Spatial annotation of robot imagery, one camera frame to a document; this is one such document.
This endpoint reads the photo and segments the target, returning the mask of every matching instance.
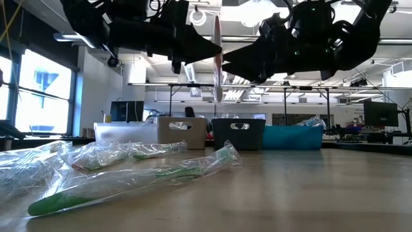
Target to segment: plastic bag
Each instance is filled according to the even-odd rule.
[[[140,143],[91,142],[81,148],[61,146],[59,155],[74,169],[95,170],[127,159]]]
[[[28,207],[28,213],[31,216],[40,216],[74,206],[93,204],[127,191],[181,177],[210,175],[222,168],[240,163],[241,157],[238,152],[227,142],[222,149],[208,157],[139,171],[124,170],[85,176],[79,179],[76,186],[34,202]]]
[[[131,146],[130,149],[131,157],[136,160],[142,160],[186,152],[187,143],[183,141],[171,144],[135,144],[134,146]]]
[[[239,115],[235,113],[222,113],[221,118],[222,119],[238,119]]]
[[[319,115],[316,115],[315,117],[304,120],[300,123],[295,124],[294,126],[323,126],[323,128],[325,128],[326,123],[324,123],[323,119],[321,119]]]
[[[0,202],[49,184],[62,164],[54,151],[71,142],[56,141],[33,149],[0,153]]]

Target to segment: dark gray storage bin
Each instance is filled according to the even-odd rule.
[[[259,150],[263,144],[266,120],[263,119],[213,119],[214,149],[230,140],[240,151]]]

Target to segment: window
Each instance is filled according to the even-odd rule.
[[[26,50],[21,59],[20,87],[69,99],[70,84],[69,68]]]
[[[26,50],[21,60],[15,127],[21,132],[67,133],[72,71]]]
[[[0,57],[0,69],[3,72],[4,84],[0,87],[0,120],[7,118],[8,107],[8,83],[12,72],[12,61],[4,57]]]

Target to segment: wooden table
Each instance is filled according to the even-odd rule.
[[[147,167],[200,157],[151,159]],[[0,231],[412,231],[412,159],[344,150],[241,152],[243,165]]]

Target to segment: storage bin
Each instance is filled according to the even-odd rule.
[[[323,126],[265,126],[263,149],[319,150]]]
[[[157,143],[157,125],[145,122],[95,123],[96,141]]]
[[[168,144],[184,140],[188,150],[203,150],[206,128],[207,119],[203,118],[159,117],[158,142]]]
[[[213,119],[214,149],[222,148],[226,140],[240,151],[261,149],[265,123],[263,119]]]

